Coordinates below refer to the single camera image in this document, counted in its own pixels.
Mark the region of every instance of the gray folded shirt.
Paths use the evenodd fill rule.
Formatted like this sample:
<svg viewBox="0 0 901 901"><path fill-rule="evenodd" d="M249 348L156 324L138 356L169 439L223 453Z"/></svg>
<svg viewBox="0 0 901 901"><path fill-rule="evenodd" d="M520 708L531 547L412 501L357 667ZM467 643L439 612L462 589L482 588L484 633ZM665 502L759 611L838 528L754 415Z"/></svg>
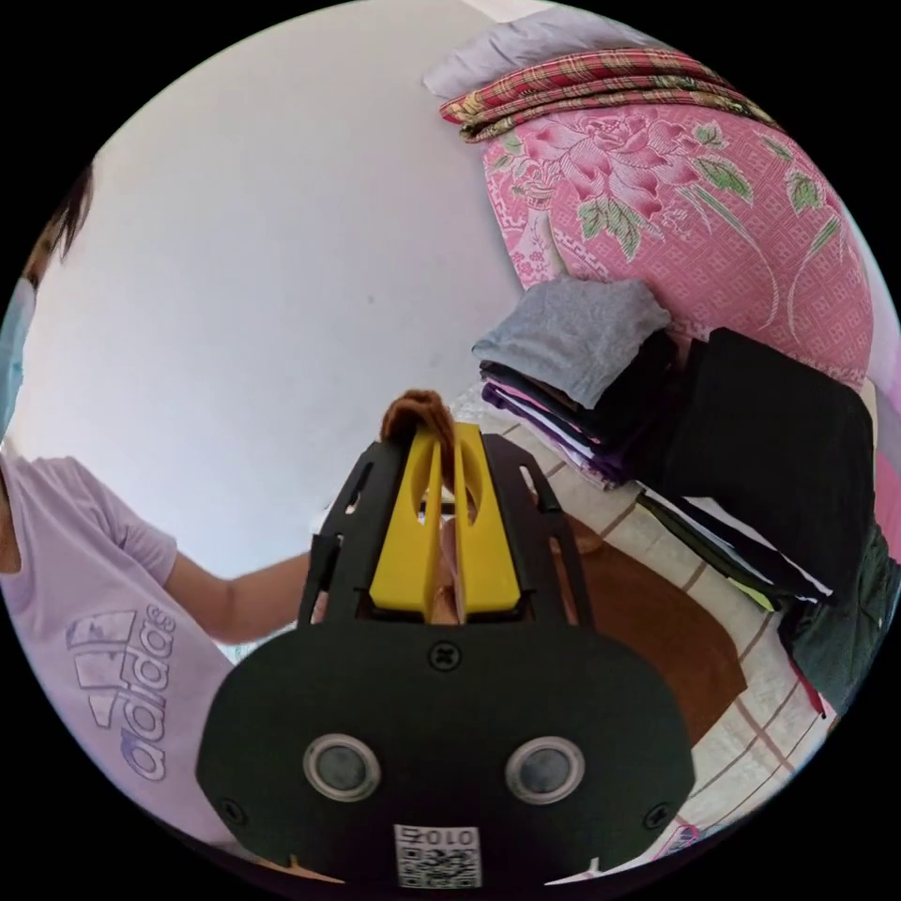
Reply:
<svg viewBox="0 0 901 901"><path fill-rule="evenodd" d="M564 275L530 287L472 353L591 409L645 340L671 321L644 282L585 282Z"/></svg>

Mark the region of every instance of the screw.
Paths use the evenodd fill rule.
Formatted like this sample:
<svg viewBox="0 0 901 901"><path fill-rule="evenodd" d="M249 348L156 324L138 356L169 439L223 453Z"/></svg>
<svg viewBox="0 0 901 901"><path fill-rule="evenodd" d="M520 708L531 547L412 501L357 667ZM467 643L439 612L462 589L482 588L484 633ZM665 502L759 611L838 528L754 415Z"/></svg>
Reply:
<svg viewBox="0 0 901 901"><path fill-rule="evenodd" d="M450 673L460 665L460 649L450 641L439 641L429 651L429 664L442 673Z"/></svg>
<svg viewBox="0 0 901 901"><path fill-rule="evenodd" d="M669 817L669 804L658 804L645 814L645 829L660 829Z"/></svg>
<svg viewBox="0 0 901 901"><path fill-rule="evenodd" d="M222 801L220 801L219 809L222 816L233 826L243 826L247 822L247 814L244 813L241 805L237 801L232 801L230 798L223 798Z"/></svg>

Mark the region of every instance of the face mask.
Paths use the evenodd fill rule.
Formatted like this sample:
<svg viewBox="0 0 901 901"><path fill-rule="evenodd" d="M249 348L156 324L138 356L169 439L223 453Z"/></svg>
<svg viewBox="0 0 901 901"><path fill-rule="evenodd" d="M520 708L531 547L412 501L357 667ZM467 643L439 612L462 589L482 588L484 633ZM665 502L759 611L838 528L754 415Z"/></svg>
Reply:
<svg viewBox="0 0 901 901"><path fill-rule="evenodd" d="M35 288L27 279L19 279L0 328L0 435L7 433L22 387L22 361L25 338L35 315Z"/></svg>

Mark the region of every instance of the brown cloth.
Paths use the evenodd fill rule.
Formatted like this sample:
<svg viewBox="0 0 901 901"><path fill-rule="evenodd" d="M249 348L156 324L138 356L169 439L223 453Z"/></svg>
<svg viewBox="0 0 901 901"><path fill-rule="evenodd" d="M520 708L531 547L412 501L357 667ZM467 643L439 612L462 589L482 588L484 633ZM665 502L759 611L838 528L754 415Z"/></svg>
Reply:
<svg viewBox="0 0 901 901"><path fill-rule="evenodd" d="M676 696L694 747L748 687L735 643L681 588L607 544L584 523L567 519L595 628L657 668ZM564 601L572 608L558 555L555 562Z"/></svg>
<svg viewBox="0 0 901 901"><path fill-rule="evenodd" d="M408 435L420 422L438 435L445 483L451 487L453 420L434 391L408 391L395 401L383 419L381 437ZM679 703L694 747L747 688L734 642L681 588L607 544L584 523L569 515L567 519L582 561L595 628L657 668ZM442 547L436 606L452 610L455 555L449 530L442 535ZM563 600L574 621L566 571L556 552L555 556Z"/></svg>
<svg viewBox="0 0 901 901"><path fill-rule="evenodd" d="M435 391L413 389L399 397L382 418L379 440L409 439L417 426L425 425L441 446L441 475L453 490L453 416Z"/></svg>

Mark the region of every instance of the dark hair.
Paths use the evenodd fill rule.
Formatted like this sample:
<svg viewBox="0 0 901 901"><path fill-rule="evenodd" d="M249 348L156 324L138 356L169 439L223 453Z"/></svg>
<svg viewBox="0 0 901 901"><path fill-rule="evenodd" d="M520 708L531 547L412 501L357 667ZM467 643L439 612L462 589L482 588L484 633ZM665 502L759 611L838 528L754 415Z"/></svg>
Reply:
<svg viewBox="0 0 901 901"><path fill-rule="evenodd" d="M66 256L71 250L72 242L82 230L84 220L87 219L94 199L94 163L90 162L87 168L75 179L75 183L69 188L56 211L51 216L50 223L59 225L53 252L60 251L60 258Z"/></svg>

